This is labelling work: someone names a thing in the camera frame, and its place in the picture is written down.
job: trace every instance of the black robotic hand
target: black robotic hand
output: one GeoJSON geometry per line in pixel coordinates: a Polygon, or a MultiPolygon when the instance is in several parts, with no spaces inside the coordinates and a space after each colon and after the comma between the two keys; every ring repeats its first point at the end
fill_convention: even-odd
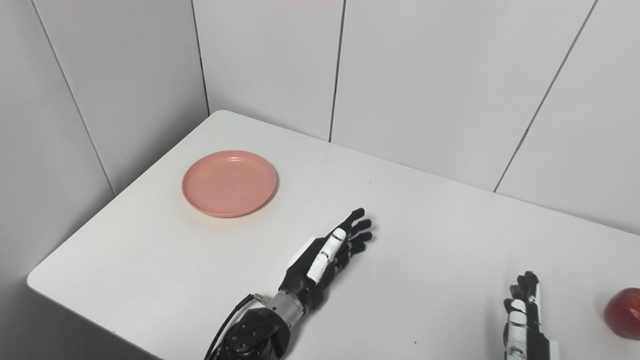
{"type": "Polygon", "coordinates": [[[371,227],[371,220],[362,220],[353,225],[355,221],[361,219],[364,215],[363,208],[356,209],[324,238],[316,238],[287,269],[287,273],[278,290],[295,294],[305,307],[305,311],[317,309],[324,300],[324,290],[333,281],[335,275],[349,264],[349,260],[353,255],[363,252],[366,249],[365,243],[371,240],[371,232],[366,231],[371,227]],[[336,229],[344,230],[346,238],[333,259],[326,266],[322,278],[316,284],[307,274],[312,263],[336,229]]]}
{"type": "Polygon", "coordinates": [[[363,252],[371,240],[371,220],[359,221],[365,211],[354,210],[324,238],[316,238],[287,269],[278,293],[265,307],[247,310],[216,346],[231,318],[251,300],[241,301],[213,339],[205,360],[278,360],[287,352],[291,327],[324,300],[324,290],[352,255],[363,252]]]}
{"type": "Polygon", "coordinates": [[[504,300],[509,319],[504,326],[505,360],[559,360],[557,343],[542,332],[540,282],[527,271],[511,285],[511,299],[504,300]]]}

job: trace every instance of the apple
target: apple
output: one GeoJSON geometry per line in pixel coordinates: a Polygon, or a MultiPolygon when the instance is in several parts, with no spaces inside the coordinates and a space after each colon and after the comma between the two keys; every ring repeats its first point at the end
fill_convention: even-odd
{"type": "Polygon", "coordinates": [[[626,288],[617,293],[604,309],[604,320],[623,338],[640,340],[640,289],[626,288]]]}

